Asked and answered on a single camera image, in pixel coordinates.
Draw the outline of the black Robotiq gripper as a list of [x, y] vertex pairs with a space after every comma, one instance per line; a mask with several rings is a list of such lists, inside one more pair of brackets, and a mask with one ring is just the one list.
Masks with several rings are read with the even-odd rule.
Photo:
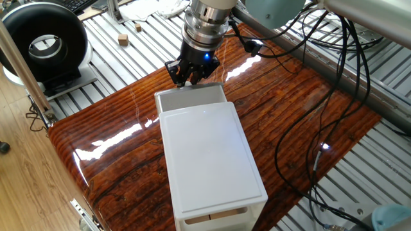
[[193, 71], [191, 83], [196, 85], [201, 79], [210, 77], [219, 65], [220, 61], [214, 51], [201, 51], [183, 41], [179, 59], [166, 62], [165, 68], [173, 83], [177, 87], [183, 87], [190, 75], [189, 71]]

